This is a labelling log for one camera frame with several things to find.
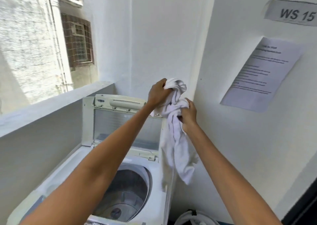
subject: white cloth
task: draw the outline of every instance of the white cloth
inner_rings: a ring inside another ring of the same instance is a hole
[[[182,93],[186,91],[186,85],[182,80],[169,79],[166,81],[164,89],[172,88],[174,91],[168,96],[165,103],[155,109],[152,116],[160,114],[167,118],[169,135],[167,141],[163,142],[165,160],[170,167],[175,167],[180,178],[188,185],[194,173],[194,164],[198,161],[198,155],[182,129],[182,123],[178,119],[181,116],[181,108],[189,107],[185,99],[180,99]]]

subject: paper sign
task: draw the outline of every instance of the paper sign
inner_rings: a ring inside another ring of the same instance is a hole
[[[264,16],[272,21],[317,26],[317,4],[309,2],[272,0]]]
[[[262,38],[220,104],[265,111],[302,52],[301,45]]]

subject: person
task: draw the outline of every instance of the person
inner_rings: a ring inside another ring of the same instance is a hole
[[[165,82],[166,79],[162,79],[154,84],[144,107],[94,148],[21,224],[84,224],[101,201],[145,120],[171,93],[170,89],[164,89]],[[183,130],[196,148],[234,224],[281,225],[264,199],[199,127],[195,105],[187,100],[189,108],[182,109],[180,118]]]

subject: washing machine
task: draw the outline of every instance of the washing machine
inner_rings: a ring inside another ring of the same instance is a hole
[[[129,120],[146,101],[99,94],[83,98],[81,144],[11,213],[7,225],[19,224],[54,191],[82,159],[109,134]],[[166,119],[149,116],[117,174],[85,225],[165,225],[176,172],[162,157]]]

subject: open lid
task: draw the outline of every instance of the open lid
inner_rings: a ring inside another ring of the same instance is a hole
[[[82,144],[92,146],[106,139],[128,121],[146,101],[120,95],[99,94],[83,98]],[[158,151],[162,131],[162,118],[148,117],[137,135],[132,148]]]

